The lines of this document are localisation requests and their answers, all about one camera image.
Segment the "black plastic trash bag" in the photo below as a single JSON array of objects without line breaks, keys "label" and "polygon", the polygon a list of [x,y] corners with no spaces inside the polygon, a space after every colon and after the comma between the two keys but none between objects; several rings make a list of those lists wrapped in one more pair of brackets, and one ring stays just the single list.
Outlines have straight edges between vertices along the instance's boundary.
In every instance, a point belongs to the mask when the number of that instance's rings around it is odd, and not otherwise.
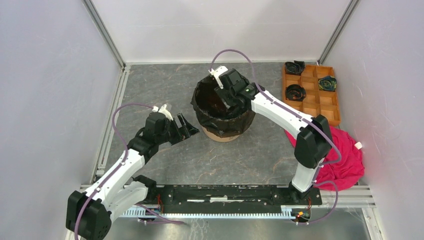
[{"label": "black plastic trash bag", "polygon": [[215,88],[217,82],[206,76],[197,82],[190,104],[204,133],[216,142],[235,140],[248,130],[256,114],[251,111],[234,112],[227,109]]}]

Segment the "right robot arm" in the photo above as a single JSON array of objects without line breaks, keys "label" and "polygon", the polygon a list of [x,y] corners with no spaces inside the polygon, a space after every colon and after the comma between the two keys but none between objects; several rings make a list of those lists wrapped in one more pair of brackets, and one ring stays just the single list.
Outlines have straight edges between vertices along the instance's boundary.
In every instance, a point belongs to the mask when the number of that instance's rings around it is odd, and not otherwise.
[{"label": "right robot arm", "polygon": [[289,183],[288,197],[295,204],[309,198],[319,167],[334,147],[329,122],[312,116],[273,97],[236,69],[220,66],[197,82],[191,105],[203,131],[217,142],[242,135],[259,114],[274,122],[295,139],[297,167]]}]

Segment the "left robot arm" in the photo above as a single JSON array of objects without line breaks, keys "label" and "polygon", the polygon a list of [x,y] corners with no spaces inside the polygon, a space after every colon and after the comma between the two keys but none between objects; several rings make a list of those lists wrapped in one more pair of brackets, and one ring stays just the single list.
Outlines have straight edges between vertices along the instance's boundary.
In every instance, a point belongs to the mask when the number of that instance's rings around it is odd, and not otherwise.
[{"label": "left robot arm", "polygon": [[159,146],[175,145],[199,133],[179,113],[172,117],[168,111],[149,114],[115,164],[85,191],[75,190],[67,200],[65,227],[75,239],[103,240],[113,222],[138,202],[153,203],[157,190],[138,180],[127,188],[125,183],[159,150]]}]

